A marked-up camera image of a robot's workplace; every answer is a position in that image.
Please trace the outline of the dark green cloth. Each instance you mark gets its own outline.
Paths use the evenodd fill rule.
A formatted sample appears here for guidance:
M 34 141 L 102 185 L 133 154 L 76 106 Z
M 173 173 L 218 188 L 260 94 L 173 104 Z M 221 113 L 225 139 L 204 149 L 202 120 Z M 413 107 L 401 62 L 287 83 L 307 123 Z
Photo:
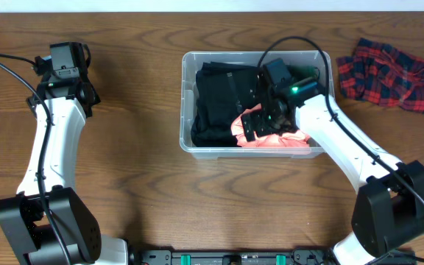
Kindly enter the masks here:
M 318 80 L 320 76 L 320 70 L 313 66 L 287 66 L 287 69 L 294 78 L 295 82 L 299 82 L 307 78 Z

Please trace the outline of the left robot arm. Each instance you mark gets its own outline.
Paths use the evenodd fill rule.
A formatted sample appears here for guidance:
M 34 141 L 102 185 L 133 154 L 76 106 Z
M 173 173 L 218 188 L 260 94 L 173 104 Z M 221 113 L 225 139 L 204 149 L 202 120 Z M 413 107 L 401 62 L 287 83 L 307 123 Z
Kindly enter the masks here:
M 128 264 L 127 242 L 102 235 L 75 189 L 77 147 L 100 98 L 88 79 L 91 54 L 78 42 L 36 57 L 42 78 L 27 104 L 37 120 L 28 168 L 0 200 L 0 226 L 20 264 Z

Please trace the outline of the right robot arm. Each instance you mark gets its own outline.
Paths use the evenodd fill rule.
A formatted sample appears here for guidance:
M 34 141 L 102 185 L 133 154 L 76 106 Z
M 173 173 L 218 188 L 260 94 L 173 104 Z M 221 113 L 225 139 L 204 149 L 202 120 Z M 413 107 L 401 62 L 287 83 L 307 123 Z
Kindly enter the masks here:
M 363 133 L 338 109 L 328 91 L 310 76 L 296 81 L 281 60 L 262 65 L 258 110 L 241 116 L 248 142 L 283 144 L 306 133 L 344 172 L 357 194 L 352 231 L 333 249 L 338 264 L 370 264 L 424 235 L 424 166 L 403 163 Z

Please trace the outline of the large black garment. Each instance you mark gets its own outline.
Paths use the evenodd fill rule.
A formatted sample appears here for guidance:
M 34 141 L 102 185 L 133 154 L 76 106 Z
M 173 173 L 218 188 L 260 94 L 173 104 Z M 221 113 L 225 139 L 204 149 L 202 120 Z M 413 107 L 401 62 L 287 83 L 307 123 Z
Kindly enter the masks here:
M 234 113 L 198 107 L 191 127 L 192 143 L 196 147 L 237 147 L 237 139 L 231 132 L 235 118 Z

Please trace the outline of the red plaid flannel shirt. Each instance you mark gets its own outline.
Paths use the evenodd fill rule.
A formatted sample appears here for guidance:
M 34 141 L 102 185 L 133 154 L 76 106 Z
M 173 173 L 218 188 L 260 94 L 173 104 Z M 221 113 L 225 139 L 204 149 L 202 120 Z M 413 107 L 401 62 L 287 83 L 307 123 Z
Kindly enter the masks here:
M 424 114 L 424 58 L 362 38 L 336 63 L 344 97 Z

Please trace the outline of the pink garment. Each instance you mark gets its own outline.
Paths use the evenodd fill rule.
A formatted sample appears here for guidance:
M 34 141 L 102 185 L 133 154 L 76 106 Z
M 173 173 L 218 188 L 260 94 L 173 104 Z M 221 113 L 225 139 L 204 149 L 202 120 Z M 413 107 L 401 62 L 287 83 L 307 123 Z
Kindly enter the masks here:
M 285 132 L 282 135 L 272 134 L 258 137 L 254 133 L 255 140 L 248 141 L 245 136 L 244 126 L 241 121 L 242 115 L 236 118 L 231 124 L 230 130 L 236 137 L 237 145 L 244 148 L 308 148 L 308 141 L 311 138 L 306 133 L 298 130 L 297 132 Z

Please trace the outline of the black cloth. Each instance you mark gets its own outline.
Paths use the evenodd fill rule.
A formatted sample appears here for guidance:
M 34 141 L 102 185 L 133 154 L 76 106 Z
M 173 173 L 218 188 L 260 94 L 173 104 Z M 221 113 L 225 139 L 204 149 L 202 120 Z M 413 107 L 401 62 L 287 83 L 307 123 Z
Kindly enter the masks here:
M 234 119 L 258 104 L 257 73 L 254 66 L 203 63 L 196 73 L 199 99 L 213 114 Z

